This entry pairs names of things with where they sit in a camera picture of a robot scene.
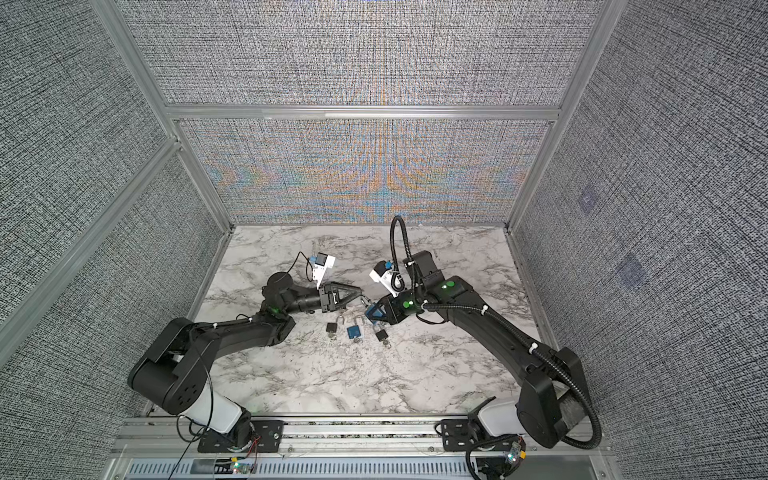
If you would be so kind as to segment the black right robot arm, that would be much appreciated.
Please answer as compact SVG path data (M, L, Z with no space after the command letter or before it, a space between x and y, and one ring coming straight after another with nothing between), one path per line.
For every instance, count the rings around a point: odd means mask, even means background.
M538 444L552 448L563 442L594 449L602 441L602 426L591 401L584 369L570 349L558 351L504 318L465 279L446 277L428 251L405 263L412 280L407 287L392 261L382 260L370 278L388 294L370 306L372 321L397 324L425 313L465 331L510 372L520 391L510 407L491 401L475 413L492 437L523 430Z

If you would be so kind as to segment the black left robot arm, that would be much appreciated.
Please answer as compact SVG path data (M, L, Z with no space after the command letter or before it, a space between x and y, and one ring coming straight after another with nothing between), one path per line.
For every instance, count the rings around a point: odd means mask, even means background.
M256 438L245 407L218 394L211 367L223 356L282 343L295 327L294 313L335 312L363 296L357 286L329 282L294 284L287 272L272 274L259 311L235 320L205 323L171 320L128 374L128 386L171 415L203 427L204 443L242 451Z

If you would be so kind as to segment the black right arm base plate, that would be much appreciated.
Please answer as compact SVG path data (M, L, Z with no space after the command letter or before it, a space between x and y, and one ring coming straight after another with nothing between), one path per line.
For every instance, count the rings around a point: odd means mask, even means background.
M467 418L442 419L434 425L442 447L447 452L515 452L526 449L519 435L492 436L477 421Z

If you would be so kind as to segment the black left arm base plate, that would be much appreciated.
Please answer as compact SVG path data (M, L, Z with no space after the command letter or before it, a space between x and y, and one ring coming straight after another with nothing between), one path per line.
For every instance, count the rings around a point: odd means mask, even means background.
M197 451L234 454L277 453L284 427L285 422L282 420L249 420L238 422L228 433L211 429L200 439Z

